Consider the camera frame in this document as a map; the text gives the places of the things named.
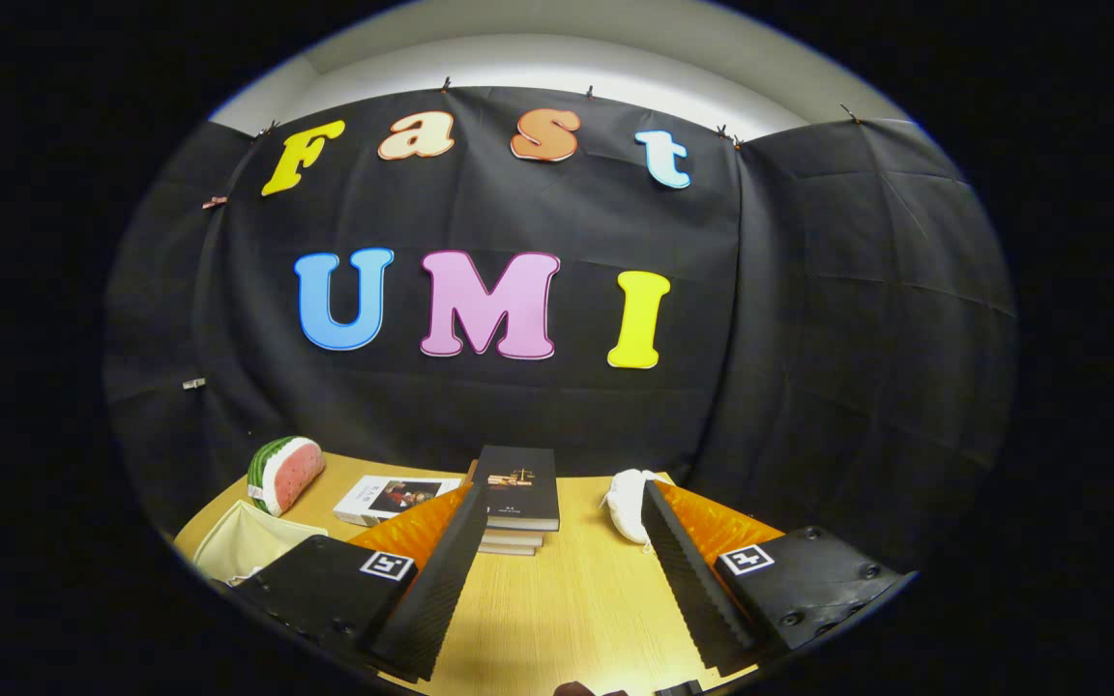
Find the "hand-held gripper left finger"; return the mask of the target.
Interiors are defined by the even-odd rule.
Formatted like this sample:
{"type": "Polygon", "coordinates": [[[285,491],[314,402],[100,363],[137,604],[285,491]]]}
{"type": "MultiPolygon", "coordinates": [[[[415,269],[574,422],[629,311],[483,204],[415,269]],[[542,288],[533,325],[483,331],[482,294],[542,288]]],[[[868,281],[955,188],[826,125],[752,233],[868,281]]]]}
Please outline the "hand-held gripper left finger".
{"type": "Polygon", "coordinates": [[[312,535],[240,598],[339,661],[428,680],[481,545],[482,492],[459,486],[346,541],[312,535]]]}

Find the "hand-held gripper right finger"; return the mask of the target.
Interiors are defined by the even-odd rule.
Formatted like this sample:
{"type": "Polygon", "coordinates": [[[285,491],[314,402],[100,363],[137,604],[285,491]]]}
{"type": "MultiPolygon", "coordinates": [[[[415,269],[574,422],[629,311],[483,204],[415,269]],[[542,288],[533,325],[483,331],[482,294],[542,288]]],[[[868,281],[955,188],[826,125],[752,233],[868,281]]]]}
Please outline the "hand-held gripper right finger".
{"type": "Polygon", "coordinates": [[[864,620],[912,581],[822,526],[779,532],[667,481],[641,519],[707,668],[773,672],[864,620]]]}

